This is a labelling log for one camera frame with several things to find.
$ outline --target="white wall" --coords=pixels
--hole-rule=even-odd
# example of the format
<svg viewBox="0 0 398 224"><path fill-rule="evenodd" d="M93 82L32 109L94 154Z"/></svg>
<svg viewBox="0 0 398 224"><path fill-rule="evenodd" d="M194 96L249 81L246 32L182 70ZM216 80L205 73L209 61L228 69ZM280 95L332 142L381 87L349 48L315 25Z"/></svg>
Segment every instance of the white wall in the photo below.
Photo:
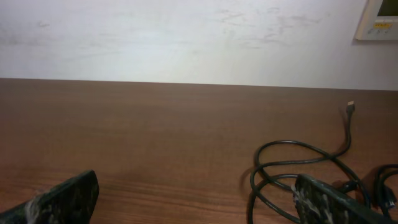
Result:
<svg viewBox="0 0 398 224"><path fill-rule="evenodd" d="M366 0L1 0L0 77L398 90Z"/></svg>

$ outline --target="wooden table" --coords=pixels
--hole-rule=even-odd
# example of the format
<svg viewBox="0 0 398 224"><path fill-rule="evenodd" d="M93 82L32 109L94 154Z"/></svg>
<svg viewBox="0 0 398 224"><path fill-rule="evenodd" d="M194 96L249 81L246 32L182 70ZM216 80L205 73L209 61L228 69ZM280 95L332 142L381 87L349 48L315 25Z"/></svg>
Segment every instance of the wooden table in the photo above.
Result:
<svg viewBox="0 0 398 224"><path fill-rule="evenodd" d="M295 139L335 151L351 100L353 144L341 160L360 177L398 163L394 91L0 79L0 211L93 169L91 223L245 223L255 150ZM276 146L262 161L313 157ZM268 170L346 180L331 162ZM389 183L398 193L398 178ZM291 194L264 194L295 214ZM290 223L260 203L254 213Z"/></svg>

